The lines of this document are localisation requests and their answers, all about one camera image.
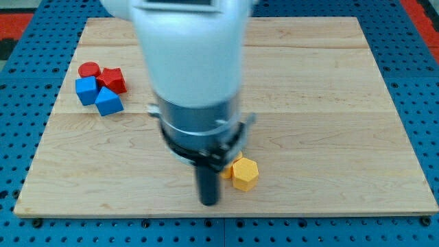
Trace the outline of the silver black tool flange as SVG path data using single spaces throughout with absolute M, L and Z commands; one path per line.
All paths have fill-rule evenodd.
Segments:
M 193 166 L 222 171 L 247 144 L 256 114 L 241 120 L 239 95 L 201 108 L 180 106 L 157 97 L 147 113 L 158 119 L 167 147 L 177 159 Z

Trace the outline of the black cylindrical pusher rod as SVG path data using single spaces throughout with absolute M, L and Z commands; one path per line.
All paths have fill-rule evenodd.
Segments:
M 195 177 L 200 202 L 205 206 L 213 206 L 220 198 L 220 182 L 217 172 L 207 166 L 197 166 Z

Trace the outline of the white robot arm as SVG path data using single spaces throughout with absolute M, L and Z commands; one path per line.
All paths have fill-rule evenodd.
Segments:
M 246 145 L 255 114 L 241 116 L 243 41 L 252 1 L 105 0 L 133 24 L 168 148 L 195 168 L 200 202 L 219 200 L 219 174 Z

